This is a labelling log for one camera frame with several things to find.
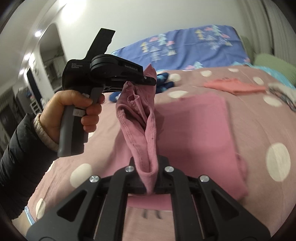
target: blue cloth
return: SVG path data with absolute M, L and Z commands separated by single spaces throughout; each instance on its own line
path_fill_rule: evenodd
M 175 83 L 173 81 L 167 82 L 160 87 L 156 87 L 156 94 L 162 93 L 162 92 L 166 91 L 167 89 L 172 88 L 174 86 L 175 86 Z
M 260 69 L 265 71 L 266 73 L 270 74 L 273 78 L 277 79 L 279 82 L 281 82 L 283 85 L 288 86 L 290 88 L 292 88 L 293 90 L 295 90 L 296 88 L 294 87 L 294 85 L 292 85 L 292 83 L 280 72 L 278 72 L 275 69 L 271 69 L 269 67 L 265 67 L 265 66 L 257 66 L 257 65 L 252 65 L 250 63 L 243 63 L 246 64 L 252 68 L 255 69 Z M 242 63 L 238 63 L 238 62 L 234 62 L 232 65 L 243 65 Z
M 119 94 L 121 94 L 120 91 L 113 92 L 111 95 L 109 95 L 109 100 L 112 101 L 112 102 L 114 102 L 114 103 L 116 103 L 117 100 L 118 100 L 118 98 L 119 98 L 119 97 L 117 97 Z
M 192 70 L 249 61 L 233 27 L 208 25 L 174 30 L 133 43 L 112 53 L 156 70 Z
M 30 225 L 32 226 L 35 223 L 35 221 L 34 221 L 33 217 L 30 214 L 28 206 L 25 206 L 25 213 L 27 215 L 27 218 L 28 218 L 28 221 L 29 221 Z
M 156 87 L 162 86 L 168 79 L 168 73 L 162 73 L 157 75 Z

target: white polka dot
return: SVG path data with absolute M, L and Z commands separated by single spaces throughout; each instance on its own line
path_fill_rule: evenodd
M 263 99 L 264 99 L 264 101 L 265 101 L 267 104 L 269 104 L 269 105 L 271 105 L 271 106 L 274 106 L 274 107 L 280 107 L 280 106 L 282 106 L 282 103 L 281 103 L 278 99 L 276 99 L 276 98 L 274 98 L 274 97 L 270 97 L 270 96 L 268 96 L 268 95 L 265 95 L 265 96 L 263 97 Z
M 266 166 L 269 175 L 276 182 L 281 182 L 288 176 L 291 168 L 291 159 L 283 143 L 274 143 L 268 148 Z
M 46 173 L 48 173 L 48 172 L 52 169 L 52 166 L 53 166 L 54 162 L 55 162 L 55 161 L 52 162 L 52 164 L 50 165 L 50 167 L 49 167 L 49 169 L 47 170 Z
M 89 138 L 93 136 L 94 132 L 89 133 Z
M 228 70 L 231 71 L 231 72 L 234 72 L 234 73 L 239 71 L 238 69 L 233 69 L 233 68 L 228 68 Z
M 171 98 L 177 99 L 186 95 L 187 93 L 188 93 L 187 91 L 172 91 L 168 93 L 168 96 Z
M 179 74 L 170 74 L 168 76 L 168 81 L 173 81 L 173 82 L 177 82 L 181 80 L 181 75 Z
M 36 218 L 37 218 L 37 219 L 40 219 L 40 218 L 43 217 L 43 215 L 44 215 L 44 211 L 45 211 L 45 206 L 46 206 L 45 201 L 41 198 L 41 199 L 37 202 L 37 204 L 36 204 L 36 209 L 35 209 L 35 211 L 36 211 Z
M 210 70 L 205 70 L 205 71 L 201 71 L 200 74 L 204 77 L 209 77 L 212 75 L 212 71 Z
M 260 77 L 253 77 L 253 80 L 258 84 L 258 85 L 264 85 L 263 80 Z
M 86 179 L 92 175 L 90 164 L 84 163 L 77 167 L 70 176 L 70 184 L 72 187 L 79 187 Z

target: white knit cuff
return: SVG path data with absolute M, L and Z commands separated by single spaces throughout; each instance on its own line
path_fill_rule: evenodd
M 38 137 L 40 138 L 40 140 L 50 149 L 53 151 L 58 151 L 59 149 L 59 145 L 57 143 L 55 143 L 49 136 L 48 134 L 45 132 L 45 130 L 42 128 L 41 124 L 40 124 L 40 115 L 41 113 L 39 113 L 35 119 L 34 119 L 34 129 L 38 135 Z

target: black jacket sleeve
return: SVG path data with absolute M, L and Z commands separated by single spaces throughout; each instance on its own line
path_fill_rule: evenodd
M 17 218 L 45 172 L 57 159 L 39 139 L 33 115 L 26 115 L 15 130 L 0 161 L 0 204 L 10 219 Z

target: silver screw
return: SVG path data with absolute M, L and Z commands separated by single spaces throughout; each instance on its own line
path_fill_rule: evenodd
M 126 172 L 133 172 L 135 168 L 133 166 L 127 166 L 126 167 Z
M 207 175 L 202 175 L 202 176 L 200 176 L 200 180 L 203 183 L 207 183 L 210 180 L 210 178 Z
M 167 166 L 167 167 L 165 167 L 165 171 L 166 172 L 173 172 L 174 171 L 174 168 L 171 167 L 171 166 Z
M 97 176 L 97 175 L 91 176 L 91 177 L 89 178 L 89 181 L 90 181 L 91 183 L 97 183 L 99 180 L 100 180 L 100 177 Z

